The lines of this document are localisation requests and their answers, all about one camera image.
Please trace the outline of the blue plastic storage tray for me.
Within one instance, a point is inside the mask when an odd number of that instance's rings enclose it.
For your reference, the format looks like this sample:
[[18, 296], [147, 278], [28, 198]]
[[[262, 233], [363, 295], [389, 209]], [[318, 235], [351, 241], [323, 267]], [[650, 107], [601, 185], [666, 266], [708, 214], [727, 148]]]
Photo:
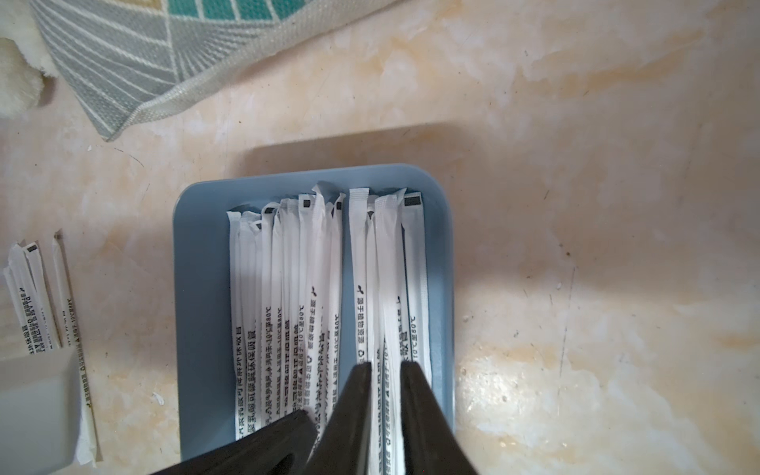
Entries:
[[309, 170], [200, 182], [173, 215], [180, 453], [184, 460], [235, 439], [235, 371], [231, 321], [229, 219], [315, 185], [329, 199], [352, 188], [375, 194], [419, 191], [425, 210], [429, 343], [433, 393], [455, 424], [453, 222], [443, 186], [410, 164]]

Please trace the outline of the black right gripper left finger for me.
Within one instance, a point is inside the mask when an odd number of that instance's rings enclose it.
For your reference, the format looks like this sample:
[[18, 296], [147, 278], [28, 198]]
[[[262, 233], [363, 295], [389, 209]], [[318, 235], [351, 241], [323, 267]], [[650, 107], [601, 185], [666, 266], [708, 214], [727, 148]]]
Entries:
[[356, 364], [334, 407], [305, 474], [367, 473], [370, 438], [372, 366]]

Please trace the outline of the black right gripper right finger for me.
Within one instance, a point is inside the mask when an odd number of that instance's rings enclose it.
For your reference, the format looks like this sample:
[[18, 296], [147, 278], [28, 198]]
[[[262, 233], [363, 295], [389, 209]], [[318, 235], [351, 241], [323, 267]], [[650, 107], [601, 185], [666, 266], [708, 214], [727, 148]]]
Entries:
[[401, 420], [407, 474], [470, 474], [477, 471], [457, 443], [416, 362], [401, 363]]

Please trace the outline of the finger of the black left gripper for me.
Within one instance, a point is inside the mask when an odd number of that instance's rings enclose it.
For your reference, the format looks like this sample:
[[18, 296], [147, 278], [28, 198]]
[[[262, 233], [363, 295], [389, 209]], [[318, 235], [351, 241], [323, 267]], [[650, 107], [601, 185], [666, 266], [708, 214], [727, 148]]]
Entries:
[[302, 474], [316, 437], [311, 418], [299, 410], [243, 439], [158, 474]]

